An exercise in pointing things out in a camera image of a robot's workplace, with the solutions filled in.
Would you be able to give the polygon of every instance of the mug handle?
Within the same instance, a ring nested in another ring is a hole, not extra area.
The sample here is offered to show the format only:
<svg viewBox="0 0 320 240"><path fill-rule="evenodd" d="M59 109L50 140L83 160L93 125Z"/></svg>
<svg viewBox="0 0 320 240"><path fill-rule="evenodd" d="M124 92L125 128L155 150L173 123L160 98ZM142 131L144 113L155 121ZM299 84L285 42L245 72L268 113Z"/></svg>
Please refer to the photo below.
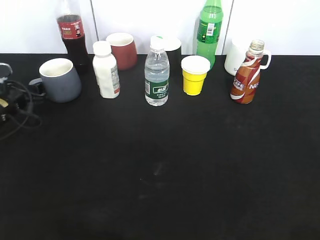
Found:
<svg viewBox="0 0 320 240"><path fill-rule="evenodd" d="M263 54L268 55L268 62L266 63L266 65L260 66L260 69L262 69L262 70L267 69L269 67L270 62L271 62L271 57L272 57L271 52L269 50L264 50Z"/></svg>
<svg viewBox="0 0 320 240"><path fill-rule="evenodd" d="M45 97L46 91L41 78L33 79L29 82L28 87L31 94L37 97Z"/></svg>

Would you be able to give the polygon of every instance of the red label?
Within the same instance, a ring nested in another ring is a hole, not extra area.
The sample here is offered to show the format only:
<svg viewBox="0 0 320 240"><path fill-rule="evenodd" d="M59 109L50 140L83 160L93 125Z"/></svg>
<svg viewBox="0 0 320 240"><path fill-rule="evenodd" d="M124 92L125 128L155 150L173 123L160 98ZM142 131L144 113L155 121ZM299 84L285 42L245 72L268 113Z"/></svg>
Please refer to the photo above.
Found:
<svg viewBox="0 0 320 240"><path fill-rule="evenodd" d="M78 39L85 35L82 20L74 22L58 22L63 39Z"/></svg>

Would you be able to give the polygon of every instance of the green soda bottle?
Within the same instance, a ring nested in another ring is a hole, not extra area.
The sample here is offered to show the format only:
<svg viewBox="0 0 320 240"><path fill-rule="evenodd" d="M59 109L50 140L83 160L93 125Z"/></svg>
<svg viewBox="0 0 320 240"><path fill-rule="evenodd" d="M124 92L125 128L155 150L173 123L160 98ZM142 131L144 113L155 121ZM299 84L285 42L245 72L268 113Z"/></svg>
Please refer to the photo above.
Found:
<svg viewBox="0 0 320 240"><path fill-rule="evenodd" d="M223 18L221 0L207 0L201 11L196 54L210 61L210 69L216 61L216 49Z"/></svg>

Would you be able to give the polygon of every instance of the cola bottle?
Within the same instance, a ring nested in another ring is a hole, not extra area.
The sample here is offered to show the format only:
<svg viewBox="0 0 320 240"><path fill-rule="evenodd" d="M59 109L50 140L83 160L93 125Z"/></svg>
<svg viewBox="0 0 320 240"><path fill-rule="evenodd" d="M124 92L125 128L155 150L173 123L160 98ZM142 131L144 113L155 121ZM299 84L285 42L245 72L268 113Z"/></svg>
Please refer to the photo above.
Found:
<svg viewBox="0 0 320 240"><path fill-rule="evenodd" d="M60 0L56 20L70 60L78 71L85 71L90 60L78 1Z"/></svg>

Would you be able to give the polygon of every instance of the bottle cap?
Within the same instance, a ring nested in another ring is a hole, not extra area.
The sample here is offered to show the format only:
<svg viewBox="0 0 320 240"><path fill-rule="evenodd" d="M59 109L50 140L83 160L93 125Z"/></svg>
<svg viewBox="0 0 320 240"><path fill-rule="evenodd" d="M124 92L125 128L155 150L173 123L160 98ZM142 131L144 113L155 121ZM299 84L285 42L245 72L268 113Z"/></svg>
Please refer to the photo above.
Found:
<svg viewBox="0 0 320 240"><path fill-rule="evenodd" d="M150 48L154 50L164 50L165 41L162 36L152 36L150 39Z"/></svg>
<svg viewBox="0 0 320 240"><path fill-rule="evenodd" d="M107 56L111 53L111 46L107 41L96 41L93 44L93 53L97 56Z"/></svg>
<svg viewBox="0 0 320 240"><path fill-rule="evenodd" d="M265 42L262 40L253 40L251 42L249 51L253 53L263 53L265 49Z"/></svg>

